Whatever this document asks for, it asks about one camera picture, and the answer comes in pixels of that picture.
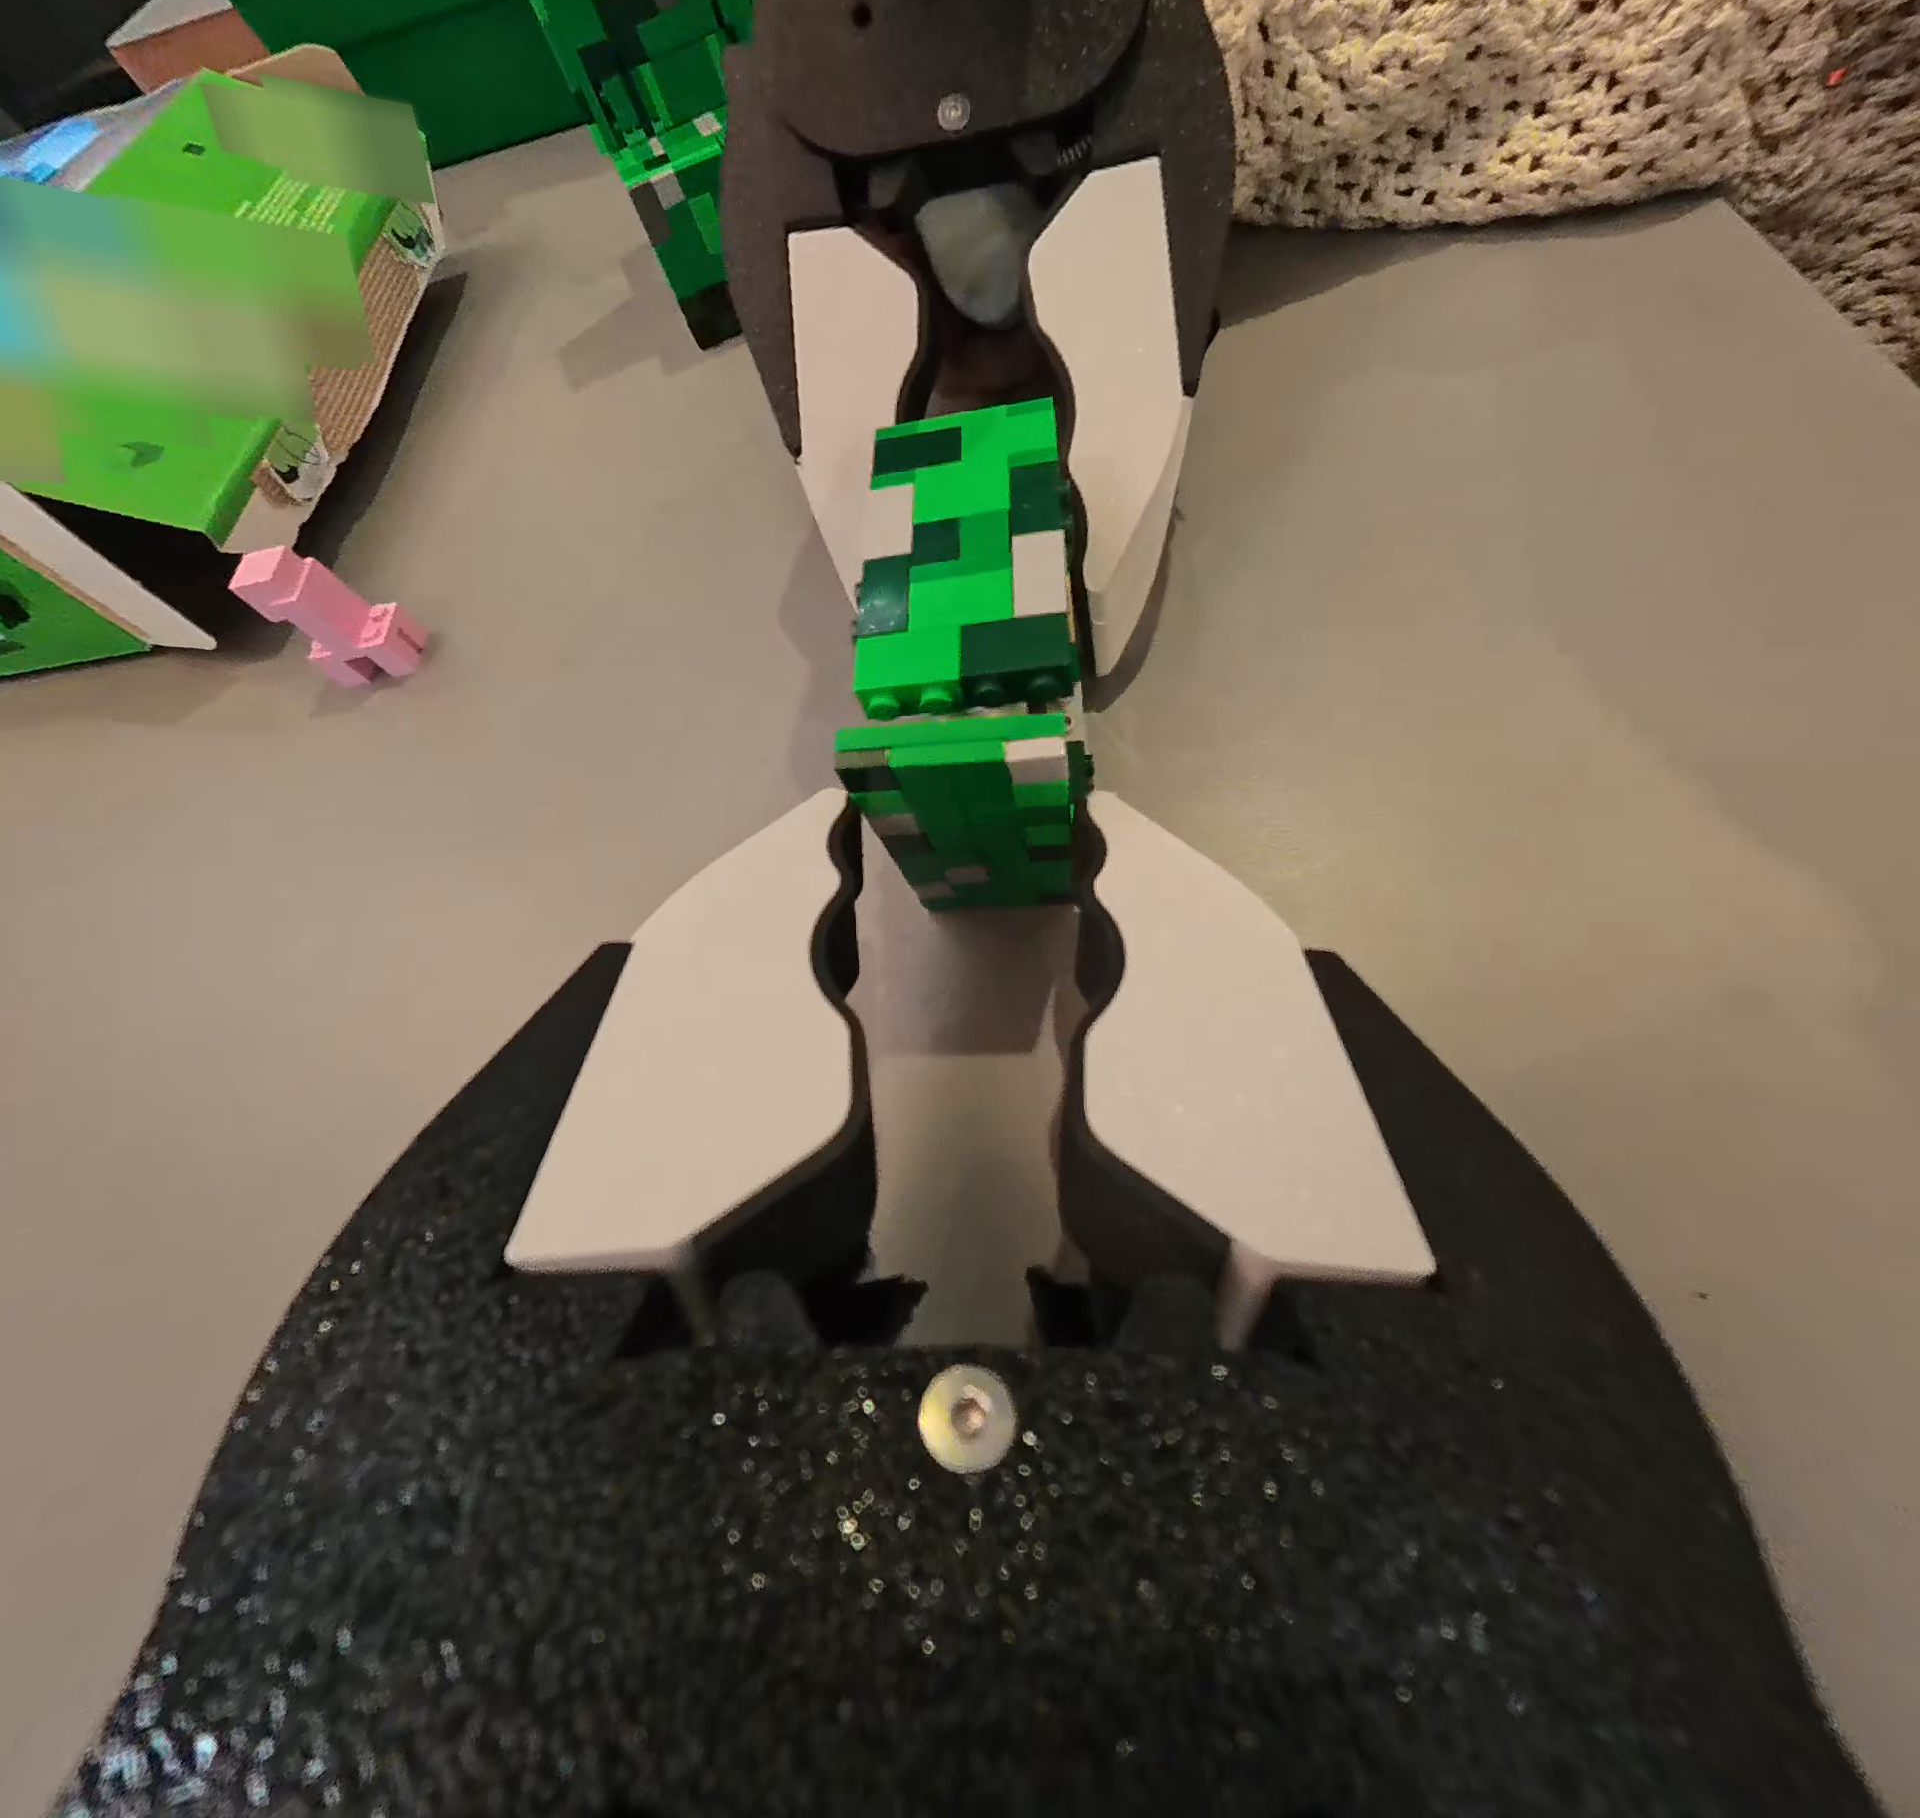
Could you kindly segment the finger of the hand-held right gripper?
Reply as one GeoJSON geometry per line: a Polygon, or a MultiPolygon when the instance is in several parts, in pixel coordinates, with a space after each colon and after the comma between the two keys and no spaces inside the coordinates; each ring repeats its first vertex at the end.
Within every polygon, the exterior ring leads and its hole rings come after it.
{"type": "Polygon", "coordinates": [[[800,453],[797,481],[843,599],[878,531],[872,453],[921,354],[921,290],[847,226],[789,235],[800,453]]]}
{"type": "Polygon", "coordinates": [[[1036,237],[1026,287],[1069,392],[1065,481],[1088,526],[1081,591],[1104,682],[1159,578],[1190,431],[1159,156],[1088,175],[1036,237]]]}

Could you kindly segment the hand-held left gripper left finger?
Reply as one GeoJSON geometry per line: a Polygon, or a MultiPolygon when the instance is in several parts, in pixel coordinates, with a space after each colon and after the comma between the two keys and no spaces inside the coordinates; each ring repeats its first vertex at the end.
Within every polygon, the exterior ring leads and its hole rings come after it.
{"type": "Polygon", "coordinates": [[[651,1274],[691,1319],[733,1281],[852,1283],[878,1128],[855,986],[860,815],[820,789],[651,908],[503,1258],[651,1274]]]}

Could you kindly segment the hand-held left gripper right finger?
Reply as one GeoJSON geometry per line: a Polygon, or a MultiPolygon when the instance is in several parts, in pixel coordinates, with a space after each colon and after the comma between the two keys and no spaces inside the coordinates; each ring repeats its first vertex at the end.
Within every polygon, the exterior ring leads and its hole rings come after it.
{"type": "Polygon", "coordinates": [[[1073,845],[1060,1223],[1106,1292],[1188,1281],[1228,1346],[1287,1283],[1427,1288],[1435,1255],[1291,926],[1133,803],[1073,845]]]}

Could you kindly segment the short green lego block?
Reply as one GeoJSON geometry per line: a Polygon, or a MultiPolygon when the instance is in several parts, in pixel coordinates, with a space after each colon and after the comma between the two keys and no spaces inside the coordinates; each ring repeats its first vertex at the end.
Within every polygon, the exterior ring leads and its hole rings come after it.
{"type": "Polygon", "coordinates": [[[1073,696],[1073,519],[1048,394],[883,428],[871,513],[852,602],[871,724],[1073,696]]]}

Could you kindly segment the person's right forearm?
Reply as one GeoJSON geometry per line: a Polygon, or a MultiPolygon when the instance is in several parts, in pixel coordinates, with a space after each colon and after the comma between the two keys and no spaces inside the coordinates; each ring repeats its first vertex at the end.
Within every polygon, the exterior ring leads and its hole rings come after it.
{"type": "Polygon", "coordinates": [[[1721,192],[1906,378],[1920,0],[1202,0],[1237,222],[1435,230],[1721,192]]]}

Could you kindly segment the green lego creeper figure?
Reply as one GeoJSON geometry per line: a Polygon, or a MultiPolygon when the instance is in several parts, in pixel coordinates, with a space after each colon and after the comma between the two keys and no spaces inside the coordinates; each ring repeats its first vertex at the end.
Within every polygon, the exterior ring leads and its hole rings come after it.
{"type": "Polygon", "coordinates": [[[751,37],[757,0],[528,0],[620,175],[669,296],[698,350],[741,333],[726,241],[726,57],[751,37]]]}

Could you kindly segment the pink lego pig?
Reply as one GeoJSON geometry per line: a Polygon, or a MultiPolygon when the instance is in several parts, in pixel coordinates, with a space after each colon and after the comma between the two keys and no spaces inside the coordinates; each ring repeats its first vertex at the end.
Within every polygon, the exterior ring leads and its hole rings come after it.
{"type": "Polygon", "coordinates": [[[238,558],[231,591],[263,619],[305,635],[305,665],[336,689],[405,682],[428,658],[428,626],[400,602],[367,602],[320,558],[263,548],[238,558]]]}

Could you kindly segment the green lego set box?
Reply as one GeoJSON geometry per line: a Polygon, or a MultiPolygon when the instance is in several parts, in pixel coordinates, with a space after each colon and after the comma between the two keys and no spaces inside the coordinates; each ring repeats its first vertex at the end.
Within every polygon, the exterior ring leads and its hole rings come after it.
{"type": "Polygon", "coordinates": [[[441,261],[428,141],[293,46],[3,141],[3,682],[212,652],[441,261]]]}

